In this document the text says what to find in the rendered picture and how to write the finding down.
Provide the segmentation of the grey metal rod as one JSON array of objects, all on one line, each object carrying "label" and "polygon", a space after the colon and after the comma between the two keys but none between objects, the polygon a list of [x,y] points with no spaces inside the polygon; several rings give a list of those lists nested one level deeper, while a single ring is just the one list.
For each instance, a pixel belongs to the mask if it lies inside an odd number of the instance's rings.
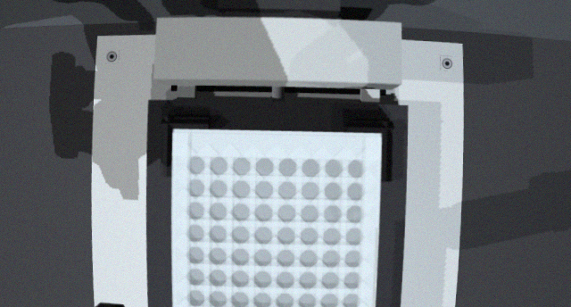
[{"label": "grey metal rod", "polygon": [[272,87],[272,102],[285,101],[285,87]]}]

